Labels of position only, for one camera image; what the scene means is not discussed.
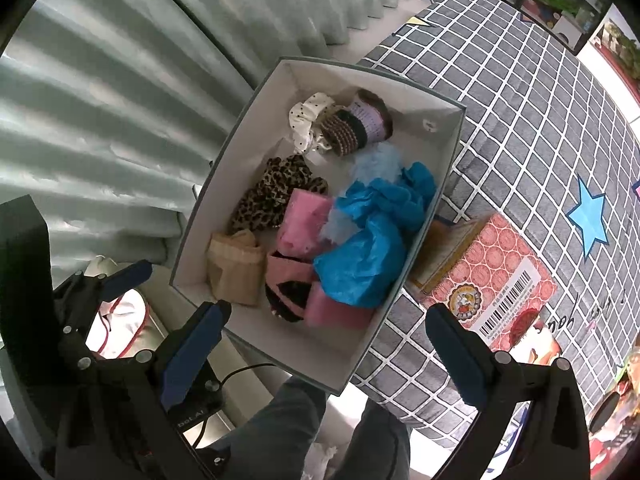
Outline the beige cloth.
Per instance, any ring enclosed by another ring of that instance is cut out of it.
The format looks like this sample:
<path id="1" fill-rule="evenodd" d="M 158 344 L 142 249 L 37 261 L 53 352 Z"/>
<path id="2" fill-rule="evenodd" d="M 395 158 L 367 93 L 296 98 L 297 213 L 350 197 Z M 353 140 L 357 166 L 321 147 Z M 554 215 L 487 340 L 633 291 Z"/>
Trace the beige cloth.
<path id="1" fill-rule="evenodd" d="M 206 257 L 208 284 L 216 299 L 257 306 L 266 253 L 252 231 L 214 233 Z"/>

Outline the blue plastic bag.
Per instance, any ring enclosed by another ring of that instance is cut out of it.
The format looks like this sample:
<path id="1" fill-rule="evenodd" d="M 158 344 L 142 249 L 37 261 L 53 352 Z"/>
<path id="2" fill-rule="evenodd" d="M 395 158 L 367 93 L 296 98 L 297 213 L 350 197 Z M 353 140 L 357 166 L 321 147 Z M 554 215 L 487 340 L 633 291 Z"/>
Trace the blue plastic bag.
<path id="1" fill-rule="evenodd" d="M 420 230 L 428 207 L 435 197 L 436 183 L 422 162 L 402 168 L 394 181 L 375 178 L 364 184 L 356 180 L 335 201 L 335 208 L 360 228 L 372 214 L 386 214 L 395 226 L 406 233 Z"/>

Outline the purple striped knit hat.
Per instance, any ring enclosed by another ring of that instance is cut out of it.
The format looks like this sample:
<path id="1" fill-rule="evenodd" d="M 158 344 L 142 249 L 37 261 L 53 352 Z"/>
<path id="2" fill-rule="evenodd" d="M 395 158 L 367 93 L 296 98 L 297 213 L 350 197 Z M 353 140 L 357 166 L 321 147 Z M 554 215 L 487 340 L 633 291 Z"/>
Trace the purple striped knit hat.
<path id="1" fill-rule="evenodd" d="M 385 102 L 377 94 L 359 89 L 349 106 L 334 108 L 320 120 L 319 130 L 332 152 L 346 156 L 388 140 L 394 124 Z"/>

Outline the white red slipper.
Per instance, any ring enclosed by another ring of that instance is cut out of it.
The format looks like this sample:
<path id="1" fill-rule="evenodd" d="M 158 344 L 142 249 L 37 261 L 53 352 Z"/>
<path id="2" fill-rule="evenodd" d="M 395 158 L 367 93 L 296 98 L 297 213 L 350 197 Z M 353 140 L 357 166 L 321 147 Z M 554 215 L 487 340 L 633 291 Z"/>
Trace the white red slipper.
<path id="1" fill-rule="evenodd" d="M 105 359 L 132 356 L 149 318 L 149 308 L 137 289 L 103 301 L 91 324 L 86 345 Z"/>

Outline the leopard print cloth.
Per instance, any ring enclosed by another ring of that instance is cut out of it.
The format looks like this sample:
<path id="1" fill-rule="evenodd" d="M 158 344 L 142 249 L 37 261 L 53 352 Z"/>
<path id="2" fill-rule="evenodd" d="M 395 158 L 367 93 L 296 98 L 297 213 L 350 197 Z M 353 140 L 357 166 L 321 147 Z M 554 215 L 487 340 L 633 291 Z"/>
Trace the leopard print cloth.
<path id="1" fill-rule="evenodd" d="M 229 233 L 277 229 L 295 190 L 326 195 L 329 185 L 322 177 L 314 176 L 303 155 L 268 159 L 262 176 L 236 205 Z"/>

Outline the pink black fabric item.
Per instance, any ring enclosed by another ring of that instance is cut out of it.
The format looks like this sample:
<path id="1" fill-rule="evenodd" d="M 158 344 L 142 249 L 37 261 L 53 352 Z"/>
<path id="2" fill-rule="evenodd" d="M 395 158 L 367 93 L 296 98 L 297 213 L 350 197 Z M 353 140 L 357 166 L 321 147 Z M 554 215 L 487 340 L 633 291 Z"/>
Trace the pink black fabric item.
<path id="1" fill-rule="evenodd" d="M 265 294 L 271 313 L 286 322 L 303 321 L 311 285 L 316 280 L 309 261 L 282 255 L 277 250 L 267 256 Z"/>

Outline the red patterned cardboard box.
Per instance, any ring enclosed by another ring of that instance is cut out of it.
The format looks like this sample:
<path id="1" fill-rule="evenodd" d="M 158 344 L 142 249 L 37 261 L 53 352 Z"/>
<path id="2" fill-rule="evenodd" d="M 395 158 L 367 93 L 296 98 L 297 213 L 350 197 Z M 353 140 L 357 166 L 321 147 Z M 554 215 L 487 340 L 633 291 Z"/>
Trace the red patterned cardboard box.
<path id="1" fill-rule="evenodd" d="M 502 214 L 434 221 L 406 281 L 418 304 L 444 304 L 489 348 L 509 351 L 556 292 L 546 266 Z"/>

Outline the pink sponge block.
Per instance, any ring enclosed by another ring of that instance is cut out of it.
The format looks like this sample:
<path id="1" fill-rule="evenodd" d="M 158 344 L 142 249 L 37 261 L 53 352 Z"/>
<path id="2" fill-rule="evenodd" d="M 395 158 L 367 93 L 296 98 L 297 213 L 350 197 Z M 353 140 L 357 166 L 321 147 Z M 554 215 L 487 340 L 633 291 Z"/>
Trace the pink sponge block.
<path id="1" fill-rule="evenodd" d="M 320 238 L 328 220 L 333 198 L 296 188 L 277 234 L 277 251 L 282 255 L 311 260 L 326 252 L 332 244 Z"/>
<path id="2" fill-rule="evenodd" d="M 305 308 L 304 323 L 308 327 L 338 327 L 364 330 L 373 318 L 374 311 L 352 307 L 329 297 L 319 282 L 311 284 Z"/>

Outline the pale green curtain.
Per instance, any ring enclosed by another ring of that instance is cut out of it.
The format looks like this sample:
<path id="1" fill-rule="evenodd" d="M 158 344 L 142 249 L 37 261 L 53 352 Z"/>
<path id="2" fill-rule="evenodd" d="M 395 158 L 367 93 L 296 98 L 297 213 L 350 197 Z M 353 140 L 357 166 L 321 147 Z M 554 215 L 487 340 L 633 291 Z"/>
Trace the pale green curtain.
<path id="1" fill-rule="evenodd" d="M 401 0 L 1 0 L 1 196 L 46 219 L 55 281 L 169 261 L 262 77 Z"/>

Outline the white polka dot cloth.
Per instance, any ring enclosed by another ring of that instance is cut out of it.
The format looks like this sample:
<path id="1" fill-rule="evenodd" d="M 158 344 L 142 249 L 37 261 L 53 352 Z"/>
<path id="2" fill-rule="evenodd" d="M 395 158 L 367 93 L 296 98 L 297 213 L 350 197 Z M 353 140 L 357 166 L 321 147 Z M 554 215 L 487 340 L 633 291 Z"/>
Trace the white polka dot cloth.
<path id="1" fill-rule="evenodd" d="M 297 154 L 306 155 L 316 151 L 331 151 L 324 137 L 320 122 L 335 110 L 335 101 L 322 92 L 312 94 L 303 102 L 296 103 L 288 112 L 291 141 Z"/>

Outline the light blue fluffy pompom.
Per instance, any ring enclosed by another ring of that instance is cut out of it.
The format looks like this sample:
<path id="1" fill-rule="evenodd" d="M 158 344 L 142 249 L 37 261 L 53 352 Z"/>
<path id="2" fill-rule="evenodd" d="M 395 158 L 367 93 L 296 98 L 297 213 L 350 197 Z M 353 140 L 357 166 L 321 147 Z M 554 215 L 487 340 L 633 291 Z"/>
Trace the light blue fluffy pompom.
<path id="1" fill-rule="evenodd" d="M 346 198 L 348 190 L 356 183 L 368 185 L 375 178 L 395 183 L 402 169 L 400 151 L 390 142 L 381 142 L 374 144 L 372 148 L 364 148 L 355 155 L 349 156 L 349 160 L 349 185 L 335 196 L 328 220 L 320 230 L 320 238 L 333 245 L 343 244 L 360 230 L 356 221 L 352 220 L 347 212 L 342 211 L 337 202 Z"/>

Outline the grey grid pattern rug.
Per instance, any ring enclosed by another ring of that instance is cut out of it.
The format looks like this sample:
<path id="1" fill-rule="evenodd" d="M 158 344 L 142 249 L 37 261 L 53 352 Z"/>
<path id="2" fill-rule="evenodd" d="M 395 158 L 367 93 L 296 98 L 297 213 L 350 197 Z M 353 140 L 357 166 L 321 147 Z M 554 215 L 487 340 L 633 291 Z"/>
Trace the grey grid pattern rug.
<path id="1" fill-rule="evenodd" d="M 500 0 L 426 0 L 363 59 L 460 101 L 466 115 L 437 217 L 497 211 L 555 282 L 546 320 L 593 408 L 639 330 L 639 147 L 559 41 Z"/>

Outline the red shelf with plants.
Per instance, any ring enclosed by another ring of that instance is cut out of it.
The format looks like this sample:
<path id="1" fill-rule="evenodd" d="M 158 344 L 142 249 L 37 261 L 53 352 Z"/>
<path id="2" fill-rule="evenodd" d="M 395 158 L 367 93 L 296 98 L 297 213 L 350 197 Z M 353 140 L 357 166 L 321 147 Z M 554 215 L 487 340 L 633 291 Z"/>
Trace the red shelf with plants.
<path id="1" fill-rule="evenodd" d="M 599 27 L 591 43 L 614 67 L 628 86 L 639 91 L 639 44 L 627 37 L 624 32 L 608 18 Z"/>

